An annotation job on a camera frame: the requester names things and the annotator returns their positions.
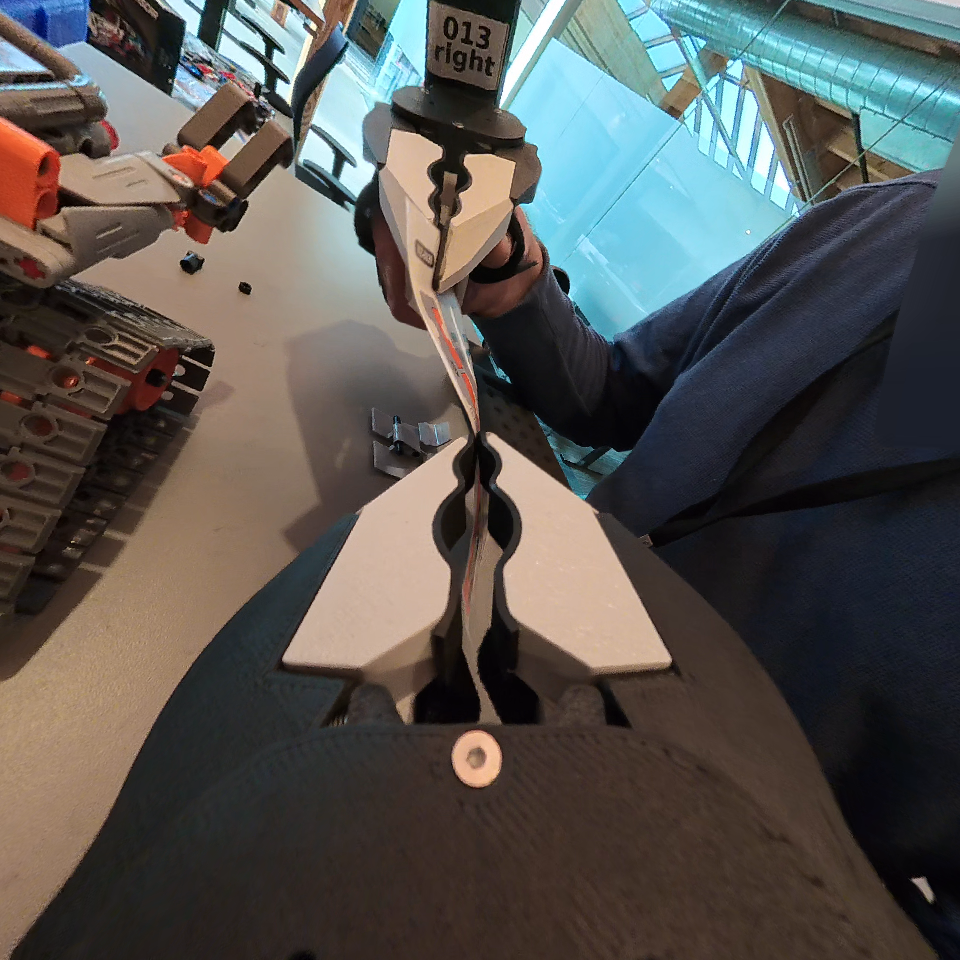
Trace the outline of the pile of toy bricks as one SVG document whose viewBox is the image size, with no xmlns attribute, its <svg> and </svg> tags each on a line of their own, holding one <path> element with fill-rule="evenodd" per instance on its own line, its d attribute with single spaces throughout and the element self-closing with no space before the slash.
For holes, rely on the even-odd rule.
<svg viewBox="0 0 960 960">
<path fill-rule="evenodd" d="M 200 88 L 215 91 L 228 82 L 236 84 L 255 99 L 260 97 L 261 80 L 188 34 L 183 42 L 175 83 L 193 96 L 200 95 Z"/>
</svg>

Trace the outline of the person's right forearm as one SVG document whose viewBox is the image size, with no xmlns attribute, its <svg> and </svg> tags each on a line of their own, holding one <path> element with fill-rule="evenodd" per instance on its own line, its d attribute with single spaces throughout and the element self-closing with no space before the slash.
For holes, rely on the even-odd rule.
<svg viewBox="0 0 960 960">
<path fill-rule="evenodd" d="M 546 426 L 582 447 L 633 448 L 676 378 L 689 331 L 669 304 L 613 341 L 580 318 L 555 270 L 510 308 L 474 307 L 495 362 Z"/>
</svg>

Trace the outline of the robot sticker sheet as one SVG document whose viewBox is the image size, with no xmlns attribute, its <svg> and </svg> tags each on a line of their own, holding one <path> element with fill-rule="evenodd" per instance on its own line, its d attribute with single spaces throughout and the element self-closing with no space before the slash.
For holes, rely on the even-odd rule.
<svg viewBox="0 0 960 960">
<path fill-rule="evenodd" d="M 481 420 L 473 360 L 461 329 L 457 294 L 438 293 L 434 268 L 439 264 L 441 234 L 431 223 L 408 228 L 408 292 L 423 319 L 444 369 L 462 404 L 466 425 L 463 444 L 452 454 L 454 489 L 439 505 L 434 535 L 441 558 L 450 568 L 446 612 L 433 631 L 437 678 L 419 694 L 419 719 L 495 720 L 497 714 L 479 670 L 479 653 L 491 621 L 488 549 L 489 495 L 479 460 Z"/>
</svg>

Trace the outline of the black car model box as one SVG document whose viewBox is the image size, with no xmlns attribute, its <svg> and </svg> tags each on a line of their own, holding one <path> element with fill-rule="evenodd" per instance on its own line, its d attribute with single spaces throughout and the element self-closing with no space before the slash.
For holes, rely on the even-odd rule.
<svg viewBox="0 0 960 960">
<path fill-rule="evenodd" d="M 174 90 L 186 21 L 163 1 L 90 1 L 87 41 L 161 92 Z"/>
</svg>

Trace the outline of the silver ventilation duct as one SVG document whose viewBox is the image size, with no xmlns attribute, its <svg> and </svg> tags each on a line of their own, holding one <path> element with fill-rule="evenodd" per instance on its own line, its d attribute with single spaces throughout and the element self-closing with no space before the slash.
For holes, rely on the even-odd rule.
<svg viewBox="0 0 960 960">
<path fill-rule="evenodd" d="M 715 53 L 853 114 L 954 141 L 958 64 L 757 2 L 654 1 L 653 11 Z"/>
</svg>

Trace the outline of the person's right hand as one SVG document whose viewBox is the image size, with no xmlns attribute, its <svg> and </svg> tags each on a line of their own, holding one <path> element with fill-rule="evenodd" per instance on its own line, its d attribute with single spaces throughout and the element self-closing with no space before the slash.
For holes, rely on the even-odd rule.
<svg viewBox="0 0 960 960">
<path fill-rule="evenodd" d="M 517 207 L 515 213 L 524 236 L 525 257 L 522 264 L 528 269 L 497 284 L 469 282 L 462 309 L 471 317 L 498 318 L 517 308 L 544 272 L 544 249 L 534 234 L 523 207 Z M 408 327 L 425 330 L 426 326 L 420 314 L 409 303 L 405 262 L 381 211 L 371 213 L 370 227 L 378 280 L 392 317 Z"/>
</svg>

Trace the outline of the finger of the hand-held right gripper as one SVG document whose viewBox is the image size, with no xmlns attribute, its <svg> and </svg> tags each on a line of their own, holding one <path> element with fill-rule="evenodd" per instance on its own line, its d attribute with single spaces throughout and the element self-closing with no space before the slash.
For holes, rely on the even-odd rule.
<svg viewBox="0 0 960 960">
<path fill-rule="evenodd" d="M 379 171 L 381 207 L 406 267 L 411 303 L 450 299 L 449 293 L 435 288 L 441 232 L 430 203 L 437 190 L 430 168 L 443 156 L 443 147 L 421 134 L 392 130 L 386 163 Z"/>
<path fill-rule="evenodd" d="M 437 293 L 464 281 L 507 234 L 514 212 L 511 189 L 516 163 L 494 153 L 467 153 L 468 183 L 445 188 L 440 201 Z"/>
</svg>

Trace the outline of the grey plastic panel assembly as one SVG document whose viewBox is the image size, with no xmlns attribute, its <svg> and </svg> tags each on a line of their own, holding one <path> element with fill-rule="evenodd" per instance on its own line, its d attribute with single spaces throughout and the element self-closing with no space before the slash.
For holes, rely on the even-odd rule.
<svg viewBox="0 0 960 960">
<path fill-rule="evenodd" d="M 373 442 L 373 467 L 394 479 L 412 474 L 451 440 L 448 422 L 413 425 L 376 407 L 370 412 L 370 427 L 378 438 Z"/>
</svg>

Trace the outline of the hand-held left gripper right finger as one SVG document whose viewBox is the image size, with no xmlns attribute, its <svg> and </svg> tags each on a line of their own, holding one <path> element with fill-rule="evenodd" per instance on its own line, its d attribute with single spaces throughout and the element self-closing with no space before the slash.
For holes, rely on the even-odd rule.
<svg viewBox="0 0 960 960">
<path fill-rule="evenodd" d="M 480 466 L 501 555 L 480 679 L 502 721 L 537 721 L 572 687 L 673 666 L 599 513 L 503 438 Z"/>
</svg>

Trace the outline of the grey orange tracked toy robot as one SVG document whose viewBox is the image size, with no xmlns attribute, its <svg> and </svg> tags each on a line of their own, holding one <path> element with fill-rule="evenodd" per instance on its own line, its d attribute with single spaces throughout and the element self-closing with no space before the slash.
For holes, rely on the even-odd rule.
<svg viewBox="0 0 960 960">
<path fill-rule="evenodd" d="M 163 234 L 239 226 L 294 141 L 229 82 L 162 154 L 116 152 L 71 59 L 1 17 L 1 618 L 35 617 L 186 423 L 208 337 L 77 279 Z"/>
</svg>

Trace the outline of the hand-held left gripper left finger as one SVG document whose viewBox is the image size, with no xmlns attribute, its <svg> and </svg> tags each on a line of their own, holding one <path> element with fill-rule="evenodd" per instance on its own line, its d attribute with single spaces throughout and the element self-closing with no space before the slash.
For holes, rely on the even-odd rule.
<svg viewBox="0 0 960 960">
<path fill-rule="evenodd" d="M 481 534 L 476 447 L 456 438 L 357 514 L 282 666 L 389 691 L 415 722 L 473 722 L 464 649 Z"/>
</svg>

